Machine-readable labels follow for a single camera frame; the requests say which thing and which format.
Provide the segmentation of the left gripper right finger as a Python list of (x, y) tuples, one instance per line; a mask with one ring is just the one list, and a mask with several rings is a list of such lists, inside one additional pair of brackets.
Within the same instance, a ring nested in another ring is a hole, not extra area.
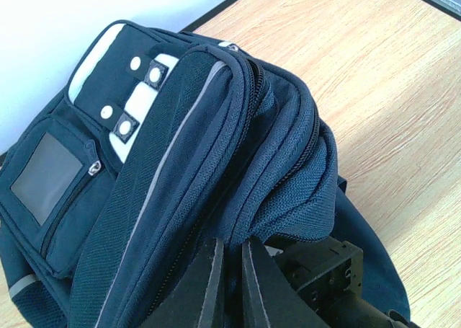
[(323, 327), (324, 321), (291, 288), (257, 238), (242, 244), (243, 325)]

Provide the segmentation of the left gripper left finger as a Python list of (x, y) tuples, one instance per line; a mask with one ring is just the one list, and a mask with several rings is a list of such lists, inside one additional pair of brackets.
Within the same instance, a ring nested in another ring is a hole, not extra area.
[(206, 242), (166, 300), (151, 314), (152, 327), (224, 326), (224, 245)]

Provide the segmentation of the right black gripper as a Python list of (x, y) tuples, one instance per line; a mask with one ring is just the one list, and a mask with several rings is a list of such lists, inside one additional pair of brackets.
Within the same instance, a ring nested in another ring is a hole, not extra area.
[(362, 296), (363, 251), (348, 241), (332, 237), (299, 241), (274, 260), (296, 294), (317, 314), (344, 296)]

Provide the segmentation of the navy blue backpack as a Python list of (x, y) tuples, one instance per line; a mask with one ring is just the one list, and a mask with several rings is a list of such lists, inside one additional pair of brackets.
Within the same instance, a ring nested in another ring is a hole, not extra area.
[(243, 325), (242, 244), (332, 237), (362, 298), (411, 322), (346, 196), (334, 135), (296, 75), (210, 37), (120, 20), (1, 166), (1, 264), (33, 327), (152, 327), (202, 246), (224, 245), (224, 326)]

